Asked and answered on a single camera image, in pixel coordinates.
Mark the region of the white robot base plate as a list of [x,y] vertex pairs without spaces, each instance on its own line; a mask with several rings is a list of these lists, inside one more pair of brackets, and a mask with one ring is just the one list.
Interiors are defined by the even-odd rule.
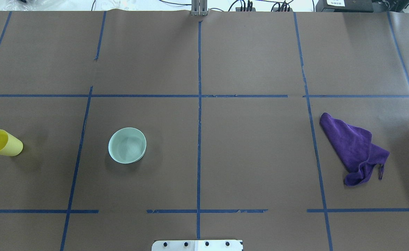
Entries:
[[214,240],[159,240],[152,251],[243,251],[243,241],[236,239]]

